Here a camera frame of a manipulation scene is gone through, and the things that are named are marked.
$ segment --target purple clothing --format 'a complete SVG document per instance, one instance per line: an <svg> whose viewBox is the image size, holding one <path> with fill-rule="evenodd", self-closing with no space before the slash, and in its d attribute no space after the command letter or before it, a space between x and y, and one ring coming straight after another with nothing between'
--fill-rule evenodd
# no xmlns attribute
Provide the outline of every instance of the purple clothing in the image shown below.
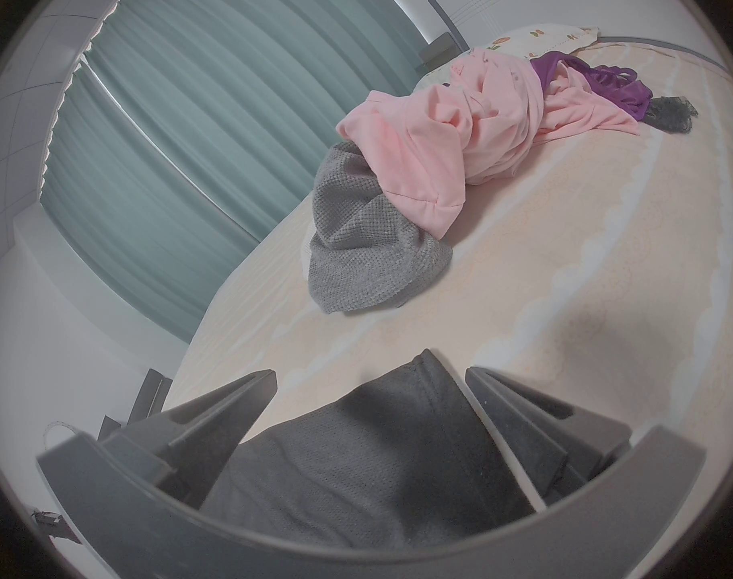
<svg viewBox="0 0 733 579"><path fill-rule="evenodd" d="M636 121L641 121L648 110L653 92L641 81L632 69L618 66L596 66L592 68L581 58L562 52L547 52L539 58L530 60L533 69L541 81L541 88L546 93L549 82L554 78L557 63L581 73L589 82L592 92L608 99L625 112L632 114Z"/></svg>

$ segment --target patterned pillow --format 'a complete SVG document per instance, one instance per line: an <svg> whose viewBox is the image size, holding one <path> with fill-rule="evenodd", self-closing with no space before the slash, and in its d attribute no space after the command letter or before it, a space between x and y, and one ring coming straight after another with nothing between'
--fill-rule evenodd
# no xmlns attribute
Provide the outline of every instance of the patterned pillow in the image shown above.
<svg viewBox="0 0 733 579"><path fill-rule="evenodd" d="M485 49L497 50L499 53L515 55L519 58L538 58L546 52L571 53L582 47L588 47L597 41L598 28L577 28L563 24L533 24L512 30L492 43L478 45ZM434 83L447 83L450 80L450 67L454 60L443 64L438 69L424 76L415 86L414 91L423 90Z"/></svg>

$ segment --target black fabric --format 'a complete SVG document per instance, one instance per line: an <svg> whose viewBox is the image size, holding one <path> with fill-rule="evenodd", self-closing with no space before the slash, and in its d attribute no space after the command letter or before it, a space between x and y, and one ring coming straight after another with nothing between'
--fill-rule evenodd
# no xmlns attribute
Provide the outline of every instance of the black fabric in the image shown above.
<svg viewBox="0 0 733 579"><path fill-rule="evenodd" d="M240 444L200 510L286 540L366 549L448 543L533 512L428 350Z"/></svg>
<svg viewBox="0 0 733 579"><path fill-rule="evenodd" d="M684 96L657 96L651 99L645 111L643 122L666 133L689 133L692 117L699 112Z"/></svg>

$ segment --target headboard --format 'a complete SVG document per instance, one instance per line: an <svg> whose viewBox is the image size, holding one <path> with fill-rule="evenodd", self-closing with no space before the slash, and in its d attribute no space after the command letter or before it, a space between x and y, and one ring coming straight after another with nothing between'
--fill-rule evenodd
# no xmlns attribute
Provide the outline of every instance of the headboard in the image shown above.
<svg viewBox="0 0 733 579"><path fill-rule="evenodd" d="M606 41L638 41L723 61L680 0L428 0L461 51L510 29L561 20L596 25Z"/></svg>

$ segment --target green curtain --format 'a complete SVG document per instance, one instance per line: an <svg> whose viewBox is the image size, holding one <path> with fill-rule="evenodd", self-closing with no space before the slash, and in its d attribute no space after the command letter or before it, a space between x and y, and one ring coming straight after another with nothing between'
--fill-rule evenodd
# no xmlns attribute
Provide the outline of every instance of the green curtain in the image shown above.
<svg viewBox="0 0 733 579"><path fill-rule="evenodd" d="M58 114L42 204L121 297L188 341L307 195L342 117L408 94L393 0L121 0Z"/></svg>

